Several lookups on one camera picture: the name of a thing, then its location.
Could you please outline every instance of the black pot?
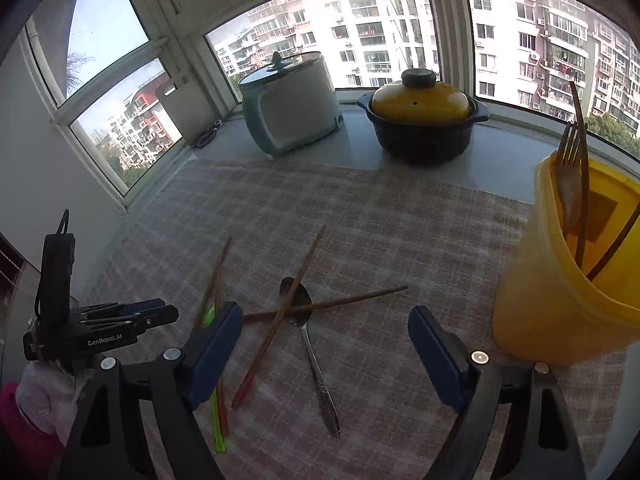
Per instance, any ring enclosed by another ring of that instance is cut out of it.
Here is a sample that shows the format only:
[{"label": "black pot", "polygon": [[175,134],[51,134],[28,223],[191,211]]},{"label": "black pot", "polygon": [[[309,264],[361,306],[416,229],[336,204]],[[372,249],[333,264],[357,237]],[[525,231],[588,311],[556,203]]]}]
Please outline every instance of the black pot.
[{"label": "black pot", "polygon": [[484,103],[466,96],[469,99],[471,113],[464,121],[429,126],[396,123],[371,111],[373,94],[374,92],[367,92],[361,95],[358,106],[364,108],[369,121],[373,123],[380,146],[391,155],[412,164],[441,164],[462,155],[471,141],[471,129],[474,124],[489,119],[489,108]]}]

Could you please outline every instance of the hand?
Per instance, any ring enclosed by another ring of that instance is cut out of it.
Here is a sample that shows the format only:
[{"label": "hand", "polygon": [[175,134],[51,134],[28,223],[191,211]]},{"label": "hand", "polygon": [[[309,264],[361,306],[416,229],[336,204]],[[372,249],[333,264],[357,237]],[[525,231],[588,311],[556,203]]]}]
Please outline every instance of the hand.
[{"label": "hand", "polygon": [[54,363],[32,361],[22,374],[15,400],[31,424],[43,433],[56,433],[65,445],[78,412],[78,397],[93,372],[88,368],[74,377]]}]

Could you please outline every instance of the checkered cloth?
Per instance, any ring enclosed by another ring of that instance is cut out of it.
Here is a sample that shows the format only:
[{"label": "checkered cloth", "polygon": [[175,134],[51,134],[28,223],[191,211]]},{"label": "checkered cloth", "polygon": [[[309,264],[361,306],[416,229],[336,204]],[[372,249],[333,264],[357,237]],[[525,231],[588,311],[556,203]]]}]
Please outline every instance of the checkered cloth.
[{"label": "checkered cloth", "polygon": [[[407,283],[409,290],[317,312],[308,330],[337,407],[342,438],[322,423],[300,330],[283,322],[244,405],[229,409],[228,479],[420,479],[456,418],[444,406],[406,330],[427,305],[470,349],[492,349],[494,291],[529,205],[436,182],[420,170],[348,170],[284,162],[194,160],[128,228],[90,295],[91,303],[160,297],[180,310],[113,355],[155,358],[188,338],[213,262],[229,234],[226,300],[245,312],[273,310],[322,224],[303,283],[315,301]],[[246,324],[225,369],[227,402],[267,330]],[[625,352],[555,370],[594,466],[609,431]],[[196,412],[213,449],[208,403]],[[152,455],[170,478],[151,408],[143,414]],[[498,410],[495,433],[508,409]],[[492,434],[476,478],[488,479],[500,447]]]}]

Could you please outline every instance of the bare tree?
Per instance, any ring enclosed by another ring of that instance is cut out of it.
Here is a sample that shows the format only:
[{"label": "bare tree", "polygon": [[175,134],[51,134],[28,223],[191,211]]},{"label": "bare tree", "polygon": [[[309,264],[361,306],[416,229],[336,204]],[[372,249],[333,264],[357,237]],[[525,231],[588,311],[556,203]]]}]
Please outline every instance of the bare tree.
[{"label": "bare tree", "polygon": [[66,94],[69,95],[73,90],[80,88],[83,81],[80,79],[80,69],[89,61],[95,59],[91,56],[85,56],[78,52],[69,52],[66,55]]}]

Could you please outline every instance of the pot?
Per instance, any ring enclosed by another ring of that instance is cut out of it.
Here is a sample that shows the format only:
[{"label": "pot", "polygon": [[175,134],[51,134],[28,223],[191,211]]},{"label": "pot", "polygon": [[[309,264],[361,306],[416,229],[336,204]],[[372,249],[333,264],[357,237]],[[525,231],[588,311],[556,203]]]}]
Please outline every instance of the pot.
[{"label": "pot", "polygon": [[406,162],[430,166],[461,155],[469,145],[474,124],[490,115],[484,103],[450,85],[436,83],[432,71],[416,68],[402,72],[401,84],[389,83],[361,95],[358,106],[364,108],[386,151]]},{"label": "pot", "polygon": [[269,155],[280,155],[339,130],[344,119],[320,52],[280,57],[242,78],[249,133]]}]

